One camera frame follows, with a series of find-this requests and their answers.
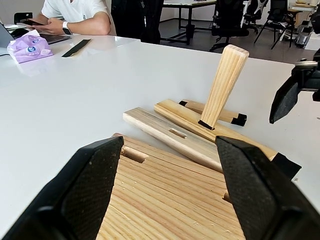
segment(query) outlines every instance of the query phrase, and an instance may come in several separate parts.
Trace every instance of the tissue package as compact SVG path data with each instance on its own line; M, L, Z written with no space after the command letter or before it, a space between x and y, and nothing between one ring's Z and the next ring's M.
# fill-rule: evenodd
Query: tissue package
M47 40L31 34L11 41L7 51L19 64L53 55Z

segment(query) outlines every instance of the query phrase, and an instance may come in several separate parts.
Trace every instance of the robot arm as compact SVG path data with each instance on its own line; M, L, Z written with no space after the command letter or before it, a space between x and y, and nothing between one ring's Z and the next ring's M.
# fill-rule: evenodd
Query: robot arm
M311 16L311 23L316 34L320 33L320 7ZM276 92L269 122L273 124L286 116L298 102L301 91L311 91L313 101L320 102L320 49L314 54L313 61L301 59L295 63L291 77Z

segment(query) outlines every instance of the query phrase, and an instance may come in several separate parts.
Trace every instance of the black tape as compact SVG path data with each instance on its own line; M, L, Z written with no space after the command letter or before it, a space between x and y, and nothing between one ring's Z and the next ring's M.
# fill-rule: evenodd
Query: black tape
M184 107L186 106L187 103L188 103L188 102L186 102L186 101L180 101L180 102L179 102L179 104L182 105L182 106L184 106Z
M239 126L244 126L247 121L247 115L239 113L237 118L233 118L231 121L231 124L239 125Z
M275 155L271 162L274 163L290 180L292 180L292 178L302 168L300 165L290 161L286 156L279 152L277 155Z
M199 121L198 121L198 124L204 126L204 127L207 128L207 129L210 129L210 130L215 129L214 127L210 126L209 124L206 124L206 123L205 123L204 121L202 121L202 120L199 120Z
M80 49L82 49L85 45L87 45L90 42L91 39L83 39L81 42L79 42L77 45L75 45L73 48L71 48L69 51L67 51L65 54L63 54L61 57L67 58L72 56L73 54L77 53Z

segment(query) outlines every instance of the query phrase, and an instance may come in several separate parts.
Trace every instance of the smartphone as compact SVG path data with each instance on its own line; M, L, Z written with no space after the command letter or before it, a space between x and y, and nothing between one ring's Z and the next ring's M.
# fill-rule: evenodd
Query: smartphone
M20 23L22 24L26 24L26 25L37 25L37 26L43 26L44 24L40 23L40 22L36 22L36 21L33 21L31 19L24 19L24 20L21 20Z

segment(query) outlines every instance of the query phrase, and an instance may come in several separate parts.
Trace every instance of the hand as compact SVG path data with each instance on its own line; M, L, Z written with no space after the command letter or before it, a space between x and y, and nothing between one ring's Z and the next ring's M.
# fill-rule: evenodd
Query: hand
M48 19L48 25L44 26L37 26L33 25L32 27L36 30L45 31L49 34L53 35L62 35L65 34L62 28L63 21L59 20L58 18L51 17Z

